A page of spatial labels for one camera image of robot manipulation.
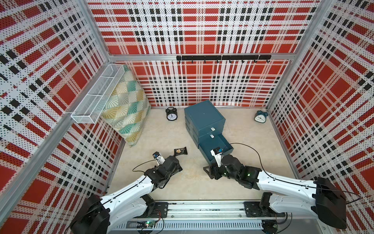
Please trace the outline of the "black cookie packet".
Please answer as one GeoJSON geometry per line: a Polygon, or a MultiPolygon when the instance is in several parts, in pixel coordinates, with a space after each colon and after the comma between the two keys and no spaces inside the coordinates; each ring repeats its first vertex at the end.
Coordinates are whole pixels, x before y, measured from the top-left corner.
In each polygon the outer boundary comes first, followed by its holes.
{"type": "Polygon", "coordinates": [[[187,151],[186,147],[174,149],[174,155],[173,156],[177,157],[177,156],[180,156],[180,155],[188,155],[188,151],[187,151]]]}

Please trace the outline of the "teal bottom drawer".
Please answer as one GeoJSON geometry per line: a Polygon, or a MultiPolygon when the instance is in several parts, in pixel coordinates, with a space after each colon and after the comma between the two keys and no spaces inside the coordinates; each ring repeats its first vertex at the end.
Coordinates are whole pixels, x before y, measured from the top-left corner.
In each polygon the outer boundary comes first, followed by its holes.
{"type": "Polygon", "coordinates": [[[216,162],[215,157],[211,154],[211,151],[219,148],[223,156],[231,154],[233,152],[233,147],[229,144],[223,134],[218,135],[205,135],[199,138],[198,148],[204,156],[205,160],[209,165],[216,162]]]}

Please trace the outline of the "teal drawer cabinet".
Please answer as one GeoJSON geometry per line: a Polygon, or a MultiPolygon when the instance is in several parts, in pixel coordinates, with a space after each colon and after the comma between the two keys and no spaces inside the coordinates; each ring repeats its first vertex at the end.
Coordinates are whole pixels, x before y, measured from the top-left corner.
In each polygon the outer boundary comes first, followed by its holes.
{"type": "Polygon", "coordinates": [[[219,147],[223,155],[233,152],[233,147],[223,135],[226,119],[209,101],[185,108],[186,130],[209,165],[216,162],[211,150],[219,147]]]}

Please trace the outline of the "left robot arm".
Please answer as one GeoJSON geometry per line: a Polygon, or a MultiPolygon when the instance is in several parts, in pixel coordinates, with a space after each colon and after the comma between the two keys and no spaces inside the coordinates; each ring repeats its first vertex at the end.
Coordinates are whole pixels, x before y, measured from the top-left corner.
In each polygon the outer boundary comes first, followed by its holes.
{"type": "Polygon", "coordinates": [[[170,156],[128,186],[102,197],[90,196],[85,199],[65,233],[108,234],[134,217],[145,212],[151,214],[154,200],[149,194],[155,189],[164,188],[169,179],[181,171],[179,160],[170,156]]]}

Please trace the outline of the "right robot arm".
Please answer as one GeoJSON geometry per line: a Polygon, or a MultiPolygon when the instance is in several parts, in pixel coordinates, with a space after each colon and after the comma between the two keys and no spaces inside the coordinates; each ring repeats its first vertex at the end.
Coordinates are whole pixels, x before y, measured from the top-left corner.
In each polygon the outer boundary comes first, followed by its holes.
{"type": "Polygon", "coordinates": [[[318,218],[336,229],[346,229],[346,195],[330,180],[298,180],[268,173],[260,168],[244,166],[232,155],[220,164],[203,168],[210,179],[226,177],[246,189],[262,190],[260,208],[266,214],[295,213],[318,218]]]}

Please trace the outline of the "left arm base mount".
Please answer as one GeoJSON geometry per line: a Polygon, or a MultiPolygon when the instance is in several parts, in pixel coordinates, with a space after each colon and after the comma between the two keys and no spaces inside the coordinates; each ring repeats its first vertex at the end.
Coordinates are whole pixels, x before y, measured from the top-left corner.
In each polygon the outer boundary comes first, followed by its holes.
{"type": "Polygon", "coordinates": [[[166,218],[168,215],[168,202],[156,202],[149,195],[141,197],[146,202],[145,212],[139,216],[141,218],[166,218]]]}

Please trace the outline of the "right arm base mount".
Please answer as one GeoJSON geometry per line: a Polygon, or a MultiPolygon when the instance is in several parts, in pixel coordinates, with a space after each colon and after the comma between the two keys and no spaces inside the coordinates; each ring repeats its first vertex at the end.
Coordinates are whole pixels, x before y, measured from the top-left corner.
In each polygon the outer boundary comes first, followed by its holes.
{"type": "Polygon", "coordinates": [[[270,208],[271,192],[265,192],[260,201],[246,201],[243,203],[247,217],[285,217],[285,213],[277,213],[270,208]]]}

